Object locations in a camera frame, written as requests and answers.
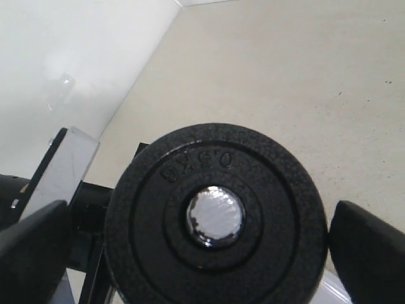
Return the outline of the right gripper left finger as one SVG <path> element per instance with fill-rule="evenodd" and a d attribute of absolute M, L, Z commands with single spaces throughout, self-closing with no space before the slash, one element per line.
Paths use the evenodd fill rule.
<path fill-rule="evenodd" d="M 1 303 L 49 303 L 68 263 L 68 205 L 55 201 L 1 231 Z"/>

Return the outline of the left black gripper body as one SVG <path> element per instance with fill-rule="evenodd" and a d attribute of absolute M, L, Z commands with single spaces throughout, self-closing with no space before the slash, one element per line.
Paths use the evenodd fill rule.
<path fill-rule="evenodd" d="M 18 223 L 18 211 L 34 180 L 1 176 L 1 231 Z M 141 281 L 127 279 L 124 272 L 114 273 L 104 253 L 104 225 L 113 190 L 87 182 L 78 186 L 72 205 L 68 207 L 67 268 L 85 274 L 80 303 L 111 303 L 115 293 L 134 294 Z M 63 274 L 49 303 L 74 303 L 70 282 Z"/>

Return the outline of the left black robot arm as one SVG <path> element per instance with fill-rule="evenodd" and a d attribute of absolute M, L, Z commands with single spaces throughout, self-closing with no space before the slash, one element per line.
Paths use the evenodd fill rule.
<path fill-rule="evenodd" d="M 85 274 L 80 303 L 113 301 L 104 254 L 113 189 L 84 182 L 98 146 L 62 129 L 31 179 L 1 176 L 2 303 L 73 303 L 67 269 Z"/>

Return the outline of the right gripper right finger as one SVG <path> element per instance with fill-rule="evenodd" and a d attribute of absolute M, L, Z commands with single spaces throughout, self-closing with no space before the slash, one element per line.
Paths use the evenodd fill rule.
<path fill-rule="evenodd" d="M 350 201 L 339 201 L 328 243 L 353 303 L 404 303 L 404 233 Z"/>

